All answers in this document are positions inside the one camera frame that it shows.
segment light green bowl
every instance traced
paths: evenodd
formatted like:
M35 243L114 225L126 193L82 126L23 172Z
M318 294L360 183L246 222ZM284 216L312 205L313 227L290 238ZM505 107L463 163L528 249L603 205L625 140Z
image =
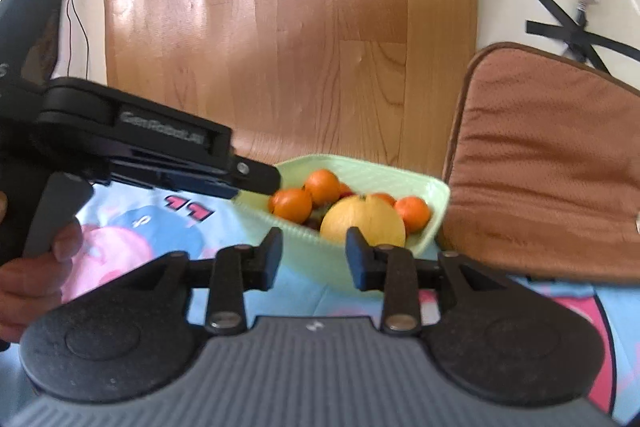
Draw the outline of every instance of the light green bowl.
M282 188L302 187L311 172L329 169L357 194L388 192L396 199L420 196L433 214L425 229L407 240L406 247L416 257L433 241L449 203L449 187L439 179L343 156L302 156L277 167L282 175ZM344 247L327 241L314 230L273 216L267 209L268 200L267 196L253 192L241 192L234 200L238 217L252 244L260 243L271 227L279 227L284 232L284 266L334 289L351 292L353 282Z

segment finger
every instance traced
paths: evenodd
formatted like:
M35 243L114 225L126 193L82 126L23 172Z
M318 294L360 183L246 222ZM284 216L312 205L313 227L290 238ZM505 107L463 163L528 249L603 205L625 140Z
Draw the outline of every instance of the finger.
M4 219L4 214L6 214L6 205L6 194L0 192L0 222Z
M60 305L60 292L45 297L22 297L0 292L0 323L28 326Z
M0 291L26 297L55 294L72 266L71 261L59 263L51 252L34 259L13 259L0 267Z
M18 343L26 329L26 326L0 323L0 340L9 343Z
M82 228L78 220L74 220L60 230L53 240L52 251L58 261L71 259L82 247Z

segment orange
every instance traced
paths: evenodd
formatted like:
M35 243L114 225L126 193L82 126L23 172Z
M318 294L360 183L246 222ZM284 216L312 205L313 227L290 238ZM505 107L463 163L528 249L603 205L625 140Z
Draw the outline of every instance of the orange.
M269 212L271 214L273 214L273 209L275 208L276 203L280 199L280 197L282 196L283 192L284 192L284 190L276 190L274 195L271 198L269 198L269 201L267 202L267 207L268 207Z
M396 201L394 208L402 217L407 233L420 232L431 219L431 209L417 196L408 196Z
M303 188L311 194L315 206L333 204L340 199L340 180L327 169L309 174Z
M396 198L394 198L391 194L387 194L386 192L376 192L375 194L372 194L372 196L386 201L391 206L394 206L396 204Z
M302 188L278 190L271 198L274 216L287 219L301 225L311 215L311 195Z
M354 196L355 192L351 190L351 187L346 183L340 183L340 199L347 198L348 196Z

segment black cable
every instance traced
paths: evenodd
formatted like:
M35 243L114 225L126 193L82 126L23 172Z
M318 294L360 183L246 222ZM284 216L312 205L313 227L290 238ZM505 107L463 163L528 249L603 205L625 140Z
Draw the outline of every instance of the black cable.
M71 3L71 7L74 11L74 14L76 16L76 19L78 20L78 24L80 25L80 28L82 30L82 34L84 35L84 42L86 43L86 65L84 68L84 77L88 80L89 79L89 37L86 34L86 31L84 29L84 26L82 25L82 21L80 20L80 16L78 15L78 11L76 10L76 3L74 0L66 0L66 19L69 21L69 62L66 65L66 76L69 76L69 71L71 69L71 57L72 57L72 50L71 50L71 46L72 46L72 42L71 42L71 26L72 26L72 22L71 22L71 15L69 15L69 3Z
M577 15L575 16L575 23L578 25L578 28L583 30L587 27L587 22L587 5L580 2L580 4L578 4ZM568 42L567 46L571 50L572 54L574 54L574 60L581 64L584 64L587 61L587 53L581 44Z

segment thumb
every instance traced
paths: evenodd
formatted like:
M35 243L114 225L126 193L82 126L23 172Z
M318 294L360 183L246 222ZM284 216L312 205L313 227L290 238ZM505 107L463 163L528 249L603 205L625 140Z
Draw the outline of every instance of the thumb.
M2 222L2 220L4 219L4 214L6 214L6 206L6 194L4 192L0 192L0 222Z

